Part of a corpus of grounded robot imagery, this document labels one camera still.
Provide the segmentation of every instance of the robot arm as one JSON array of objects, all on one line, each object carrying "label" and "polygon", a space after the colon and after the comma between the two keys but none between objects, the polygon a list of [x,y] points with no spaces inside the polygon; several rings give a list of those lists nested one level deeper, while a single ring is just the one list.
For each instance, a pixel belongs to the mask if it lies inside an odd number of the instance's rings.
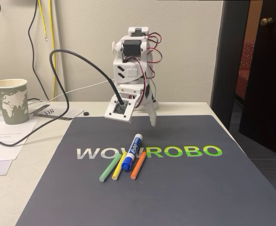
[{"label": "robot arm", "polygon": [[117,55],[113,63],[115,86],[124,104],[121,105],[114,95],[106,118],[130,122],[134,108],[143,106],[152,126],[156,125],[156,102],[148,79],[153,76],[153,66],[147,64],[153,60],[152,53],[147,53],[148,34],[148,27],[130,27],[128,35],[116,45],[113,42],[112,50]]}]

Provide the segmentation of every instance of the desk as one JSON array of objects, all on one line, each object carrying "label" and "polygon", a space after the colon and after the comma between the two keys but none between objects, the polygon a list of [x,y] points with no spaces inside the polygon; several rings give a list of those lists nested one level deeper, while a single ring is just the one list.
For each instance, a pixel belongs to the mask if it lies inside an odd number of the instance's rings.
[{"label": "desk", "polygon": [[[65,102],[51,104],[65,106]],[[108,102],[70,103],[70,107],[82,108],[89,112],[88,117],[104,116],[107,106]],[[229,134],[206,103],[160,103],[157,114],[212,115]],[[133,115],[146,115],[146,113],[135,111]],[[34,118],[39,119],[36,127],[49,120]],[[17,159],[12,162],[7,175],[0,176],[0,226],[15,225],[70,123],[71,121],[57,120],[31,135]]]}]

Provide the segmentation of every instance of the marker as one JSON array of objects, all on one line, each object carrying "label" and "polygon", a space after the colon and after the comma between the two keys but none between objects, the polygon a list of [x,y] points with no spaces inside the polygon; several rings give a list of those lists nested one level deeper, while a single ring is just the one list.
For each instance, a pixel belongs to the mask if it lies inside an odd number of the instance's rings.
[{"label": "marker", "polygon": [[125,156],[123,163],[121,164],[121,167],[123,170],[125,171],[130,170],[131,164],[134,161],[135,155],[137,153],[137,150],[139,149],[141,141],[142,141],[142,135],[136,134],[132,144],[130,145],[129,151]]},{"label": "marker", "polygon": [[139,173],[139,170],[140,170],[140,168],[141,168],[141,166],[142,166],[142,163],[143,163],[144,159],[146,159],[146,152],[142,152],[142,153],[141,153],[140,158],[139,158],[139,160],[138,160],[138,162],[137,162],[137,164],[136,164],[136,166],[135,166],[133,172],[132,172],[131,175],[130,175],[130,178],[131,178],[132,180],[135,180],[135,179],[136,179],[137,174]]},{"label": "marker", "polygon": [[102,175],[99,177],[99,180],[101,182],[104,182],[105,179],[108,177],[108,175],[111,173],[111,171],[114,169],[114,167],[116,166],[116,164],[119,162],[121,158],[121,154],[118,153],[115,158],[113,159],[113,161],[111,161],[110,165],[106,168],[106,170],[102,173]]},{"label": "marker", "polygon": [[113,180],[117,180],[117,178],[118,178],[118,176],[119,176],[119,174],[120,174],[120,171],[121,171],[121,163],[123,162],[123,160],[124,160],[124,158],[125,158],[126,155],[127,155],[126,152],[123,152],[123,153],[122,153],[122,157],[121,157],[121,159],[119,160],[119,163],[118,163],[118,165],[117,165],[117,167],[116,167],[116,169],[115,169],[115,171],[114,171],[114,173],[113,173],[113,175],[112,175],[112,179],[113,179]]}]

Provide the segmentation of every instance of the wall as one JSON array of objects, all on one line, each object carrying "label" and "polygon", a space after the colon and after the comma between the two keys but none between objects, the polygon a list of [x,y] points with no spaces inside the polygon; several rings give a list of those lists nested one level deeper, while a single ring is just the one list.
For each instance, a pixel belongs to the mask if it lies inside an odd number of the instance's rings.
[{"label": "wall", "polygon": [[[44,2],[44,12],[47,15],[47,1]],[[34,14],[35,1],[0,0],[0,4],[2,8],[0,12],[0,80],[26,79],[28,98],[45,99],[32,71],[32,49],[27,34]],[[39,13],[32,25],[31,37],[35,48],[36,72],[48,95],[51,96],[52,70],[49,64],[51,42],[46,42],[44,39]]]},{"label": "wall", "polygon": [[[29,97],[42,98],[31,71],[31,49],[26,34],[34,5],[25,2],[14,0],[2,4],[6,10],[0,15],[0,79],[16,75],[27,78]],[[222,5],[223,1],[59,0],[62,47],[83,55],[113,78],[112,41],[126,35],[129,26],[148,26],[150,31],[162,35],[158,49],[163,60],[154,66],[157,99],[209,103]],[[39,15],[32,34],[37,49],[37,72],[51,94],[50,43],[44,41]],[[67,90],[105,80],[73,56],[64,55],[64,63]],[[105,83],[69,97],[71,101],[109,101],[112,95]]]}]

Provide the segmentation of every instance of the chalk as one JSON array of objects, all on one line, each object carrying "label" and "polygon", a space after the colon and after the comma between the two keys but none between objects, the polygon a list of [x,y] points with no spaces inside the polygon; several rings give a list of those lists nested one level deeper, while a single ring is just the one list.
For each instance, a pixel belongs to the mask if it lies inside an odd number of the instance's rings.
[{"label": "chalk", "polygon": [[140,170],[140,168],[142,166],[142,163],[143,163],[144,159],[146,159],[146,152],[142,152],[141,153],[140,158],[139,158],[139,160],[138,160],[138,162],[137,162],[137,164],[136,164],[133,172],[130,175],[131,179],[133,179],[133,180],[136,179],[137,174],[139,173],[139,170]]},{"label": "chalk", "polygon": [[111,171],[114,169],[114,167],[116,166],[116,164],[118,163],[118,161],[121,158],[121,154],[118,153],[115,158],[113,159],[113,161],[111,161],[110,165],[106,168],[106,170],[103,172],[103,174],[99,177],[99,180],[101,182],[104,182],[105,179],[107,178],[107,176],[111,173]]},{"label": "chalk", "polygon": [[113,179],[113,180],[117,180],[117,178],[118,178],[118,176],[119,176],[119,174],[120,174],[120,171],[121,171],[121,164],[122,164],[123,159],[124,159],[124,157],[125,157],[126,155],[127,155],[126,152],[123,152],[123,153],[122,153],[122,157],[121,157],[121,159],[119,160],[119,163],[118,163],[118,165],[117,165],[117,167],[116,167],[116,169],[115,169],[115,171],[114,171],[114,173],[113,173],[113,175],[112,175],[112,179]]}]

